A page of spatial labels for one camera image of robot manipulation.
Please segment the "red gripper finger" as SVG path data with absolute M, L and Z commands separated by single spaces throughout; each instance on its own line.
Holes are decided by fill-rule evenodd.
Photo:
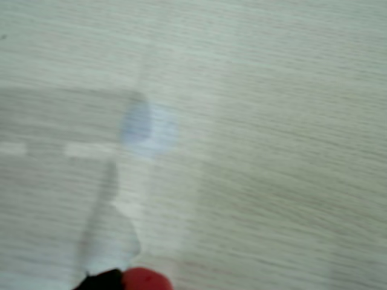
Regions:
M 123 272 L 125 290 L 173 290 L 172 283 L 163 274 L 148 268 L 131 268 Z
M 74 290 L 122 290 L 123 273 L 119 269 L 111 269 L 96 275 L 86 274 L 86 277 Z

